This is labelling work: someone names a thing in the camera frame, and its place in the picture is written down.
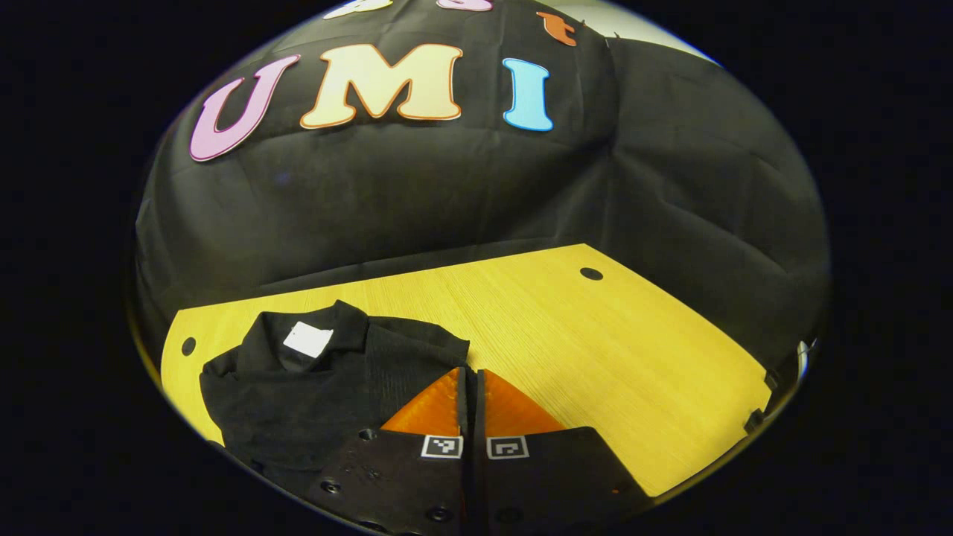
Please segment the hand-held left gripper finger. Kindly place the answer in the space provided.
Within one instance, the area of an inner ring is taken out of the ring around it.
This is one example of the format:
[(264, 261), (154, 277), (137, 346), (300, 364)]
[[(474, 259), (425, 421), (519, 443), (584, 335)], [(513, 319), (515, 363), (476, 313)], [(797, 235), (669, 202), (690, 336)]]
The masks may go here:
[(309, 487), (330, 514), (384, 535), (459, 535), (468, 437), (464, 367), (334, 452)]
[(483, 535), (596, 535), (652, 498), (592, 427), (562, 427), (487, 369), (474, 377), (474, 522)]

